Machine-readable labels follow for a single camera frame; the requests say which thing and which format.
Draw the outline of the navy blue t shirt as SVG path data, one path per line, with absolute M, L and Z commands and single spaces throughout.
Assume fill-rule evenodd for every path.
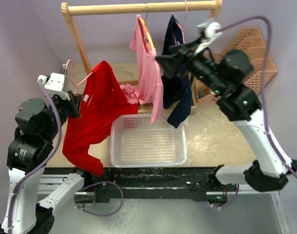
M 184 34 L 182 27 L 174 16 L 170 17 L 163 44 L 163 55 L 169 55 L 169 47 L 173 45 L 184 44 Z M 174 76 L 168 79 L 162 76 L 163 82 L 163 107 L 169 109 L 176 103 L 175 108 L 169 115 L 167 122 L 177 128 L 191 113 L 192 90 L 189 76 Z

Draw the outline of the wooden hanger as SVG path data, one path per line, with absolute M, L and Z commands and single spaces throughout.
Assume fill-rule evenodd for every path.
M 139 17 L 138 20 L 140 21 L 140 23 L 142 24 L 142 28 L 143 28 L 143 31 L 145 32 L 145 38 L 146 38 L 146 41 L 147 43 L 149 44 L 149 48 L 151 50 L 155 49 L 155 46 L 154 46 L 154 43 L 153 43 L 153 40 L 151 38 L 151 35 L 149 33 L 149 30 L 147 28 L 147 25 L 146 25 L 146 20 L 147 20 L 147 17 L 148 17 L 148 4 L 146 2 L 143 3 L 145 5 L 145 12 L 146 12 L 146 16 L 145 16 L 145 19 L 143 19 L 142 17 Z

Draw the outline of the red t shirt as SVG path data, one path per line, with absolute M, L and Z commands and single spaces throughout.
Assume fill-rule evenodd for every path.
M 90 145 L 105 140 L 118 117 L 137 112 L 137 104 L 128 103 L 110 64 L 102 61 L 87 79 L 80 117 L 69 117 L 67 120 L 63 155 L 75 166 L 97 176 L 102 175 L 103 164 L 88 153 Z

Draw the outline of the pink t shirt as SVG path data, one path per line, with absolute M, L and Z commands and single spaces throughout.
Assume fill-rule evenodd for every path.
M 156 49 L 151 50 L 145 38 L 142 24 L 136 16 L 133 36 L 129 45 L 131 51 L 136 53 L 138 66 L 138 85 L 121 85 L 128 103 L 153 105 L 151 123 L 163 117 L 163 83 L 161 80 L 160 66 L 155 60 Z

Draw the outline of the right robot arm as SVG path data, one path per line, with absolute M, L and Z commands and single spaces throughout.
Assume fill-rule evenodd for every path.
M 191 73 L 205 84 L 215 96 L 219 109 L 244 135 L 256 160 L 240 166 L 219 165 L 209 174 L 209 185 L 220 191 L 228 184 L 248 184 L 258 192 L 282 190 L 288 183 L 287 175 L 297 171 L 297 160 L 274 147 L 269 140 L 270 128 L 262 123 L 265 107 L 255 92 L 242 81 L 253 71 L 248 56 L 241 50 L 232 49 L 219 64 L 207 59 L 196 47 L 199 39 L 169 47 L 170 55 L 156 56 L 155 60 L 163 68 L 166 77 L 175 72 L 182 75 Z

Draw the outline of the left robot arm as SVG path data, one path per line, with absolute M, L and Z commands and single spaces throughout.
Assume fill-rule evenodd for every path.
M 84 170 L 74 168 L 50 195 L 38 201 L 45 168 L 41 167 L 34 174 L 31 172 L 56 152 L 58 145 L 53 144 L 53 139 L 61 137 L 61 129 L 53 108 L 40 98 L 23 102 L 15 121 L 18 126 L 7 156 L 9 197 L 0 234 L 47 234 L 74 193 L 91 189 L 93 180 Z

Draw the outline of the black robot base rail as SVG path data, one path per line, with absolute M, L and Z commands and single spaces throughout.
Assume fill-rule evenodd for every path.
M 97 203 L 111 199 L 191 199 L 226 200 L 237 187 L 219 184 L 213 167 L 104 168 L 100 177 L 85 174 L 84 185 L 99 182 L 76 195 L 93 198 Z

